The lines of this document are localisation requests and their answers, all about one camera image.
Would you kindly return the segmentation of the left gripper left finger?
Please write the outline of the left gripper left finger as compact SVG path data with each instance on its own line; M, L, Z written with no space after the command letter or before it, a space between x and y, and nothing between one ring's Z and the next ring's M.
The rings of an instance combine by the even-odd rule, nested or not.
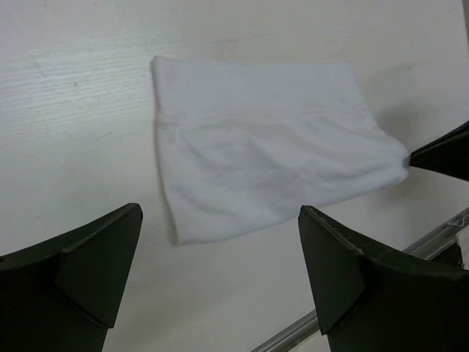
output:
M116 323L143 222L126 204L1 257L2 351L101 351Z

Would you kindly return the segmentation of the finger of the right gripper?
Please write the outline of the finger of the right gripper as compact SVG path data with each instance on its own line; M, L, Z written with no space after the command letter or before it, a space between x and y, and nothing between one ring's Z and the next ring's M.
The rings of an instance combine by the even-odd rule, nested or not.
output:
M409 165L460 180L469 178L468 122L410 154Z

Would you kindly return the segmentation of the white skirt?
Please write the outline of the white skirt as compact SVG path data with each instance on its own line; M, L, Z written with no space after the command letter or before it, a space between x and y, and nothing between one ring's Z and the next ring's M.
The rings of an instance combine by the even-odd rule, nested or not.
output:
M224 241L402 182L344 62L152 61L158 168L180 244Z

